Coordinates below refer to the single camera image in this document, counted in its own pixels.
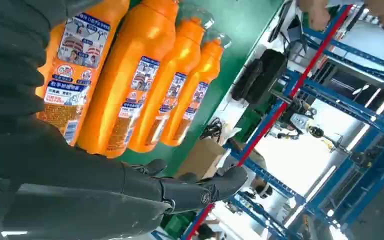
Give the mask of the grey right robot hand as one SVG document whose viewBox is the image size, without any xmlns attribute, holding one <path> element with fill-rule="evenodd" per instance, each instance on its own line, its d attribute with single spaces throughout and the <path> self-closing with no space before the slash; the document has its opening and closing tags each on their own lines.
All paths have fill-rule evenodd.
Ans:
<svg viewBox="0 0 384 240">
<path fill-rule="evenodd" d="M 35 118 L 0 121 L 0 240 L 109 240 L 144 235 L 166 214 L 234 195 L 242 167 L 194 182 L 141 173 L 69 146 Z"/>
</svg>

